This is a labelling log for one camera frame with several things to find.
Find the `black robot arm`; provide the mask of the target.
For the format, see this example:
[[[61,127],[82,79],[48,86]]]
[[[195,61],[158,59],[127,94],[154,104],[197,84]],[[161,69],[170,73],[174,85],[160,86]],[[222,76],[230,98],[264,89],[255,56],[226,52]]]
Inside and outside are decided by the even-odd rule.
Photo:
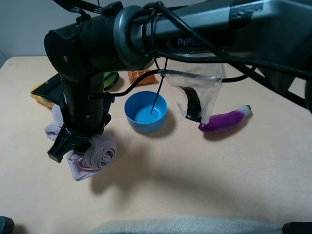
[[[47,99],[64,126],[48,151],[63,156],[103,131],[113,95],[104,73],[149,68],[158,57],[227,63],[286,99],[312,108],[312,3],[309,0],[207,0],[167,8],[161,2],[100,7],[60,0],[76,23],[51,30],[46,54],[58,74]]]

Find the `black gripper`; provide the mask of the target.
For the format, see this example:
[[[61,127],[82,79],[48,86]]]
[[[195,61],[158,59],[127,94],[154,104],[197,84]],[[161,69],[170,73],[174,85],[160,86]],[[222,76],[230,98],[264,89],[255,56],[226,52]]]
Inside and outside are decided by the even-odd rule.
[[[91,147],[89,140],[101,134],[108,119],[112,97],[91,99],[90,95],[104,93],[104,73],[82,76],[60,74],[63,98],[59,104],[63,126],[51,149],[50,159],[61,163],[70,151],[78,156]]]

